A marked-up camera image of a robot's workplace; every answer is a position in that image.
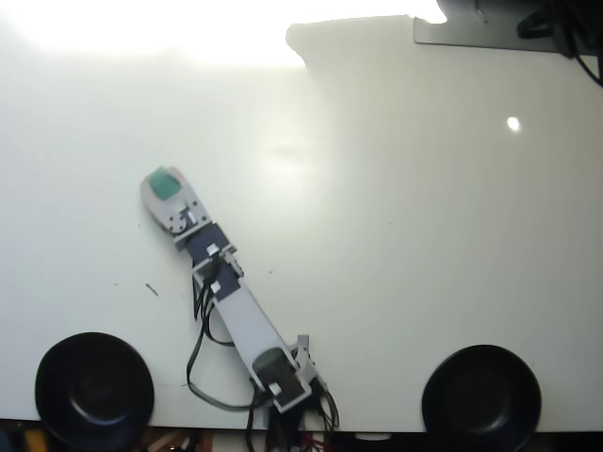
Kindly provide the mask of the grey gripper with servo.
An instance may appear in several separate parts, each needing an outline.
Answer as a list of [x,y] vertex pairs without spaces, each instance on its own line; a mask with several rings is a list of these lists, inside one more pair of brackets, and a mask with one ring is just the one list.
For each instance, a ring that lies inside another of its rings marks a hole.
[[187,241],[210,223],[211,217],[185,175],[176,167],[168,167],[168,173],[178,187],[176,196],[160,200],[148,180],[140,183],[140,196],[153,220],[166,227],[175,247],[183,250]]

